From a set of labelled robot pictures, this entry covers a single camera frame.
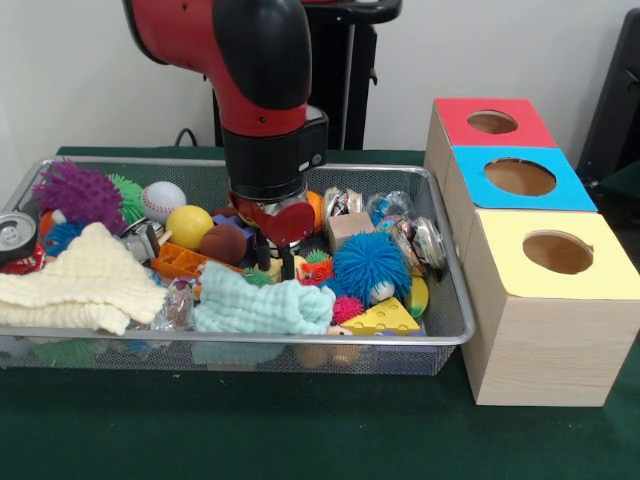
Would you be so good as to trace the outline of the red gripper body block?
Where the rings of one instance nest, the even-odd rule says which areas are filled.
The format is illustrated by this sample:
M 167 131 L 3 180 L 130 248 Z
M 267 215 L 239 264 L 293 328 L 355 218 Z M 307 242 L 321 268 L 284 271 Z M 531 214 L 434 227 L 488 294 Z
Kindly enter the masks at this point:
M 306 192 L 275 203 L 249 200 L 230 192 L 229 200 L 246 223 L 256 227 L 276 246 L 287 246 L 313 233 L 315 212 Z

